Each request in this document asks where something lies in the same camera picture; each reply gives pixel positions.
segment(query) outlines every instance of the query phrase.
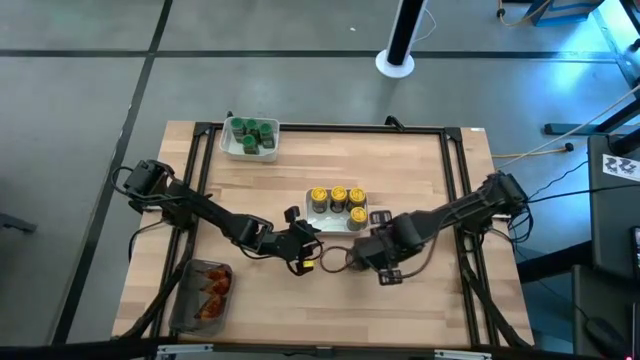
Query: clear plastic container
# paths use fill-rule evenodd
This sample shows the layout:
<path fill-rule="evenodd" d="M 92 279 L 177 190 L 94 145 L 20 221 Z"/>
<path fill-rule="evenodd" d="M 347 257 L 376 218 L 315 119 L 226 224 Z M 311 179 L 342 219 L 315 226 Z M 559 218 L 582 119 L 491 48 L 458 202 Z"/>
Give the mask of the clear plastic container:
<path fill-rule="evenodd" d="M 205 273 L 207 270 L 219 268 L 223 268 L 227 272 L 230 280 L 229 291 L 222 296 L 222 313 L 214 319 L 198 319 L 196 314 L 211 297 L 208 293 L 201 291 L 203 287 L 212 282 Z M 229 309 L 229 298 L 233 292 L 234 284 L 235 277 L 229 265 L 196 259 L 189 261 L 178 285 L 178 293 L 171 311 L 169 327 L 181 333 L 197 336 L 212 336 L 219 333 L 224 327 Z"/>
<path fill-rule="evenodd" d="M 272 149 L 267 149 L 262 144 L 258 145 L 258 154 L 245 154 L 242 148 L 242 144 L 237 142 L 235 137 L 233 136 L 233 130 L 231 130 L 231 119 L 240 118 L 242 120 L 254 119 L 258 122 L 258 126 L 263 123 L 268 123 L 271 125 L 271 129 L 273 130 L 273 140 L 275 141 L 275 147 Z M 276 161 L 278 157 L 278 143 L 280 138 L 280 122 L 275 119 L 263 119 L 263 118 L 248 118 L 248 117 L 239 117 L 233 116 L 228 117 L 224 121 L 224 126 L 222 127 L 222 138 L 220 139 L 220 150 L 226 153 L 233 160 L 239 161 L 256 161 L 256 162 L 273 162 Z"/>
<path fill-rule="evenodd" d="M 347 221 L 349 220 L 349 212 L 346 209 L 339 213 L 335 213 L 331 210 L 329 206 L 330 196 L 327 197 L 327 210 L 323 213 L 317 213 L 313 210 L 313 202 L 311 201 L 311 191 L 313 189 L 307 190 L 307 195 L 305 198 L 305 208 L 307 209 L 307 222 L 311 224 L 314 228 L 319 229 L 320 232 L 318 235 L 357 235 L 360 231 L 351 231 L 347 227 Z M 331 189 L 326 189 L 327 193 L 331 193 Z M 364 200 L 364 209 L 369 213 L 369 209 L 367 208 L 368 197 Z"/>

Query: wooden table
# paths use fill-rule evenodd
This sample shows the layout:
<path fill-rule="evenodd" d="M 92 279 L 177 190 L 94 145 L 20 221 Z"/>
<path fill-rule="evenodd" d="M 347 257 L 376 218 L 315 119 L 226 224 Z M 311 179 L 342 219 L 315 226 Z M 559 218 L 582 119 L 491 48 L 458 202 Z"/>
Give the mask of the wooden table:
<path fill-rule="evenodd" d="M 193 122 L 169 122 L 158 159 L 183 176 Z M 278 159 L 272 164 L 237 162 L 225 157 L 216 133 L 206 193 L 232 212 L 250 213 L 286 223 L 283 211 L 298 205 L 304 212 L 305 191 L 315 186 L 362 187 L 370 211 L 393 214 L 428 210 L 447 202 L 440 143 L 437 136 L 398 133 L 283 132 Z M 484 129 L 462 129 L 470 181 L 476 189 L 492 172 Z M 192 188 L 196 188 L 204 141 L 200 144 Z M 457 194 L 462 187 L 450 145 Z M 141 226 L 158 221 L 145 214 Z M 506 227 L 496 224 L 506 231 Z M 138 236 L 124 285 L 113 334 L 128 330 L 156 295 L 171 229 L 167 226 Z M 352 239 L 322 237 L 328 245 L 351 246 Z M 533 337 L 511 245 L 488 233 L 484 256 L 494 302 L 518 334 Z M 426 251 L 401 264 L 415 269 Z M 469 346 L 463 297 L 452 229 L 440 232 L 434 257 L 424 272 L 397 286 L 378 285 L 372 271 L 329 274 L 319 267 L 303 277 L 289 273 L 281 260 L 244 257 L 220 231 L 200 221 L 194 258 L 228 263 L 237 282 L 224 331 L 212 339 L 180 336 L 185 342 L 449 347 Z M 339 267 L 344 254 L 327 254 L 327 266 Z M 475 309 L 483 343 L 487 343 L 482 306 Z M 162 334 L 173 295 L 167 302 Z"/>

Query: white stand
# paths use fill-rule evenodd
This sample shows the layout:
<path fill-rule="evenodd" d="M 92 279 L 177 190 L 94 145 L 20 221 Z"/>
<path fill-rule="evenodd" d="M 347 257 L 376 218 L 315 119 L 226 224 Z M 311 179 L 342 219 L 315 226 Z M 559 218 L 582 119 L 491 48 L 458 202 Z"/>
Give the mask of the white stand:
<path fill-rule="evenodd" d="M 376 56 L 376 68 L 384 76 L 400 79 L 411 74 L 416 63 L 409 55 L 422 22 L 426 0 L 400 0 L 389 45 Z"/>
<path fill-rule="evenodd" d="M 393 79 L 401 79 L 411 74 L 413 69 L 416 67 L 416 62 L 413 61 L 413 57 L 409 55 L 402 65 L 391 65 L 387 62 L 387 50 L 385 49 L 380 51 L 378 56 L 376 56 L 376 67 L 384 76 Z"/>

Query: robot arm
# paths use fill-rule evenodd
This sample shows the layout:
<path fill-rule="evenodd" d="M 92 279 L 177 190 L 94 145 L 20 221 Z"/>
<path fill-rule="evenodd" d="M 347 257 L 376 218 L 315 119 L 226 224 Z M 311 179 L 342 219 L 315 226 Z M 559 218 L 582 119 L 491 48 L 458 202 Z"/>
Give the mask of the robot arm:
<path fill-rule="evenodd" d="M 305 220 L 296 220 L 300 216 L 297 207 L 285 211 L 289 229 L 274 232 L 271 222 L 253 215 L 229 212 L 210 201 L 210 196 L 198 194 L 176 179 L 169 165 L 153 160 L 140 161 L 124 182 L 123 189 L 118 190 L 131 199 L 129 204 L 139 212 L 147 206 L 159 205 L 163 219 L 180 229 L 188 229 L 197 218 L 202 218 L 220 228 L 222 234 L 245 253 L 250 251 L 281 258 L 298 276 L 312 270 L 303 264 L 320 246 L 315 236 L 319 230 Z M 295 263 L 295 270 L 289 264 L 291 262 Z"/>
<path fill-rule="evenodd" d="M 491 227 L 493 215 L 517 216 L 525 208 L 526 200 L 526 194 L 512 175 L 491 174 L 478 190 L 435 210 L 403 213 L 391 219 L 388 216 L 371 230 L 370 236 L 354 241 L 350 251 L 352 267 L 391 270 L 399 262 L 420 253 L 440 230 L 460 224 L 468 232 L 485 233 Z M 393 281 L 402 278 L 397 270 L 395 274 L 377 272 L 381 284 L 401 282 Z"/>

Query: gray floor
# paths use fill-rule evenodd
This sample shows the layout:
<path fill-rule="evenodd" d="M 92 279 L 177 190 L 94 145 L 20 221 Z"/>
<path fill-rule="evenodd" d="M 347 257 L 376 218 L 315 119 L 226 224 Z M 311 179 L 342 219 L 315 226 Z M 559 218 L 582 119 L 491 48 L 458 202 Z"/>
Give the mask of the gray floor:
<path fill-rule="evenodd" d="M 494 6 L 432 0 L 438 27 L 416 49 L 610 50 L 593 17 L 561 27 L 505 28 Z M 387 0 L 174 1 L 160 48 L 379 50 L 395 7 Z M 161 8 L 160 0 L 0 2 L 0 49 L 146 50 Z M 526 11 L 507 8 L 510 18 Z M 618 21 L 620 11 L 607 0 L 602 13 L 607 24 L 617 21 L 612 32 L 624 48 L 636 35 Z M 425 18 L 422 31 L 430 26 Z M 0 345 L 49 341 L 142 63 L 0 57 L 0 211 L 39 224 L 31 236 L 0 232 Z M 380 124 L 394 114 L 406 124 L 485 127 L 494 153 L 518 153 L 548 140 L 542 124 L 582 123 L 628 90 L 611 61 L 418 59 L 410 77 L 390 80 L 371 58 L 158 58 L 124 164 L 154 158 L 168 120 L 219 121 L 227 110 L 283 122 Z M 583 161 L 585 152 L 577 146 L 571 154 L 505 170 L 532 192 Z M 585 167 L 548 193 L 587 186 Z M 527 256 L 587 240 L 588 205 L 579 196 L 533 207 L 536 228 L 522 246 Z M 125 199 L 115 196 L 70 341 L 109 337 L 127 271 L 127 240 L 138 223 Z M 566 278 L 551 285 L 568 296 Z M 540 344 L 558 348 L 554 338 L 570 340 L 567 303 L 535 284 L 525 293 L 533 326 L 553 337 L 538 336 Z"/>

